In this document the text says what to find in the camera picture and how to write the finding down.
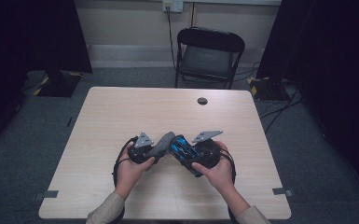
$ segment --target chair seat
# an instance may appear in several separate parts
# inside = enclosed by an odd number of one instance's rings
[[[185,73],[203,73],[212,77],[229,78],[233,53],[187,46],[180,69]]]

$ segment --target person's right hand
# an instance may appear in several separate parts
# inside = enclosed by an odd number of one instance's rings
[[[220,148],[224,149],[222,150],[222,153],[227,154],[226,151],[228,151],[228,148],[222,142],[215,141],[215,143]],[[211,183],[211,185],[214,186],[220,193],[227,188],[234,187],[231,175],[231,163],[225,157],[220,157],[220,162],[211,169],[208,169],[196,162],[193,162],[191,165],[194,169],[205,175],[208,178],[209,183]]]

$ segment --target sleeve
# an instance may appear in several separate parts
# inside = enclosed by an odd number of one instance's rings
[[[241,224],[270,224],[269,220],[255,206],[243,211],[236,219]]]
[[[109,223],[117,218],[124,209],[124,200],[116,193],[111,193],[105,201],[90,212],[86,224]]]

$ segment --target wall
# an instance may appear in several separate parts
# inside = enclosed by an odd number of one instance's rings
[[[76,7],[86,43],[91,45],[92,61],[106,60],[106,54],[122,62],[170,60],[168,17],[160,1],[77,0]],[[278,9],[279,6],[184,3],[183,13],[171,13],[173,47],[177,33],[192,23],[240,35],[246,43],[242,62],[258,62]],[[103,57],[97,53],[103,51],[101,45],[111,49]],[[155,58],[148,52],[154,52]]]

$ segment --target table top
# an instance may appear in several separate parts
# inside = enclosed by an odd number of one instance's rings
[[[198,99],[206,98],[206,105]],[[291,211],[248,91],[91,88],[82,106],[45,198],[42,218],[86,218],[114,190],[113,166],[123,145],[145,132],[155,143],[165,133],[188,142],[202,131],[222,130],[234,158],[238,192],[272,219]],[[144,172],[126,201],[129,219],[229,219],[222,197],[205,176],[195,177],[167,154]]]

